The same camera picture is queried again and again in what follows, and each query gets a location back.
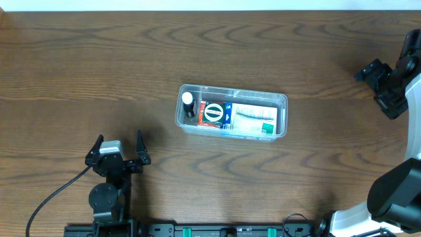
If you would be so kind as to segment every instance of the clear plastic container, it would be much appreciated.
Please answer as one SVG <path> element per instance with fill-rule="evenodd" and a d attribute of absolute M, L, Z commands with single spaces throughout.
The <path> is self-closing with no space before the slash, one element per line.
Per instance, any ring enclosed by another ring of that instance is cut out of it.
<path fill-rule="evenodd" d="M 190 92 L 195 98 L 197 110 L 193 118 L 188 118 L 183 110 L 182 94 L 184 92 Z M 276 131 L 274 134 L 259 134 L 198 126 L 200 101 L 202 100 L 277 108 Z M 178 126 L 183 128 L 184 132 L 189 134 L 273 142 L 277 138 L 285 136 L 287 132 L 287 116 L 288 99 L 284 94 L 186 84 L 180 88 L 180 93 L 178 94 L 175 121 Z"/>

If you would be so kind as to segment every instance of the wooden table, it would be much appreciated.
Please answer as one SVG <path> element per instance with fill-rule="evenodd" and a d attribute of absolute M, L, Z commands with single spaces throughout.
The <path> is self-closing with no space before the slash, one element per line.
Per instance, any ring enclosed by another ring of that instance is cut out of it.
<path fill-rule="evenodd" d="M 152 165 L 134 175 L 132 212 L 177 223 L 280 223 L 366 200 L 398 165 L 408 114 L 389 120 L 354 73 L 393 66 L 419 12 L 6 13 L 0 24 L 0 236 L 86 166 L 99 134 Z M 274 143 L 184 134 L 182 84 L 284 93 Z M 93 220 L 93 171 L 53 198 L 33 236 Z"/>

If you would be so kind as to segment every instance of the blue and white package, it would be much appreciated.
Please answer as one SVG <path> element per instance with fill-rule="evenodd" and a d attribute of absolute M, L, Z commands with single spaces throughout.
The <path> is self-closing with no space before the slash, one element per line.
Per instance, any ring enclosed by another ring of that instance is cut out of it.
<path fill-rule="evenodd" d="M 225 103 L 222 129 L 254 134 L 276 133 L 277 108 Z"/>

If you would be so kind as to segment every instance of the small bottle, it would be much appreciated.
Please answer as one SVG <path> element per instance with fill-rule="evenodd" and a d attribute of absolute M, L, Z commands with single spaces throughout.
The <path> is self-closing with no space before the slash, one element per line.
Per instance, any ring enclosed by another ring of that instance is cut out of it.
<path fill-rule="evenodd" d="M 196 115 L 196 103 L 195 98 L 190 92 L 184 92 L 182 95 L 183 109 L 186 112 L 186 116 L 193 118 Z"/>

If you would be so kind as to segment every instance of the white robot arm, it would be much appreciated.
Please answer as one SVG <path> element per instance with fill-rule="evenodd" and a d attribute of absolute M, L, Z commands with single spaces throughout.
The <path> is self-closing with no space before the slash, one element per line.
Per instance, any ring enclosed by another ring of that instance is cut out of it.
<path fill-rule="evenodd" d="M 421 31 L 407 34 L 392 70 L 378 59 L 356 75 L 376 93 L 382 111 L 396 119 L 409 110 L 404 162 L 375 181 L 368 200 L 321 222 L 321 236 L 392 236 L 421 231 Z"/>
<path fill-rule="evenodd" d="M 405 97 L 409 108 L 408 146 L 405 160 L 421 159 L 421 74 L 407 85 Z"/>

